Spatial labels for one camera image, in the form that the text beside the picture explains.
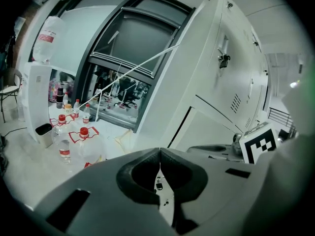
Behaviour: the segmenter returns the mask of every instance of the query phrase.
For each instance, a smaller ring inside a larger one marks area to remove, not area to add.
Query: red bottle cap
[[[65,115],[59,115],[59,121],[65,121]]]
[[[81,136],[86,136],[86,135],[88,135],[88,134],[89,134],[88,128],[85,128],[85,127],[80,128],[80,134],[81,134]]]

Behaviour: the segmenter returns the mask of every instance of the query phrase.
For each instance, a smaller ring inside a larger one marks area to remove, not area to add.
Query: black thermos
[[[63,88],[58,88],[58,92],[57,92],[57,108],[63,108]]]

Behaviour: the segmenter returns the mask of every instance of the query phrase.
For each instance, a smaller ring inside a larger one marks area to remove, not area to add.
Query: chair leg
[[[16,95],[15,95],[15,92],[14,92],[14,98],[15,98],[15,102],[16,102],[16,104],[18,104],[18,101],[16,100]]]
[[[5,123],[4,112],[3,112],[3,108],[2,108],[2,101],[3,101],[3,95],[1,95],[1,112],[2,112],[2,116],[3,116],[3,121]]]

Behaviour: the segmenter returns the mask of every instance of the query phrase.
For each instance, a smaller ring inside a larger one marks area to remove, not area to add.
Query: chair seat
[[[15,92],[19,89],[19,87],[17,86],[10,86],[10,87],[7,87],[3,90],[0,91],[0,94],[4,94],[4,93],[12,93],[12,92]]]

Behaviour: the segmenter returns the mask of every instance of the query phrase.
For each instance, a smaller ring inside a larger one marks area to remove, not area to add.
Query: black window frame
[[[52,12],[49,14],[49,16],[58,16],[61,17],[62,14],[66,10],[74,9],[75,6],[80,2],[81,0],[60,0],[55,8],[52,10]],[[100,27],[95,32],[94,36],[90,40],[88,46],[86,47],[86,50],[81,58],[80,65],[77,70],[77,74],[75,77],[74,82],[74,88],[73,88],[73,94],[72,94],[72,103],[75,102],[76,99],[80,99],[80,102],[84,102],[87,99],[87,93],[90,87],[90,82],[92,79],[92,75],[94,72],[94,65],[100,65],[104,66],[105,68],[116,70],[117,66],[113,64],[112,62],[109,62],[108,60],[100,59],[99,57],[92,55],[93,50],[95,49],[98,41],[101,39],[102,35],[106,31],[106,28],[110,25],[111,22],[113,22],[114,18],[117,17],[121,11],[129,11],[132,13],[139,13],[146,15],[148,17],[152,17],[154,19],[160,20],[161,22],[164,22],[166,24],[171,25],[174,27],[174,32],[172,36],[170,37],[169,42],[167,43],[166,48],[171,47],[175,45],[175,43],[178,41],[180,35],[183,33],[183,30],[185,26],[187,25],[188,21],[190,20],[191,16],[193,15],[195,8],[190,8],[189,6],[177,1],[177,0],[159,0],[163,3],[166,3],[170,6],[173,6],[177,9],[182,10],[187,14],[187,17],[185,18],[184,22],[179,25],[178,23],[165,18],[163,16],[157,15],[153,12],[146,11],[140,8],[135,8],[141,1],[143,0],[124,0],[122,1],[117,7],[107,16],[107,18],[103,21],[103,23],[100,25]],[[158,82],[158,79],[166,65],[167,60],[169,59],[171,53],[166,53],[158,58],[157,62],[157,69],[154,73],[149,73],[148,69],[145,68],[139,68],[136,71],[133,71],[129,73],[128,76],[137,79],[139,81],[145,82],[150,85],[150,89],[146,95],[146,98],[143,102],[143,107],[141,108],[141,111],[139,112],[137,122],[135,125],[131,123],[126,123],[123,120],[120,120],[118,118],[113,118],[111,116],[108,116],[104,113],[99,112],[99,116],[104,119],[105,121],[108,121],[110,123],[128,128],[133,130],[134,133],[136,133],[140,121],[143,117],[143,114],[147,108],[147,105],[149,103],[149,100],[153,94],[153,91],[155,89],[155,86]],[[130,69],[134,68],[135,66],[130,65],[129,62],[125,62],[124,66],[121,66],[120,72],[126,73],[130,71]]]

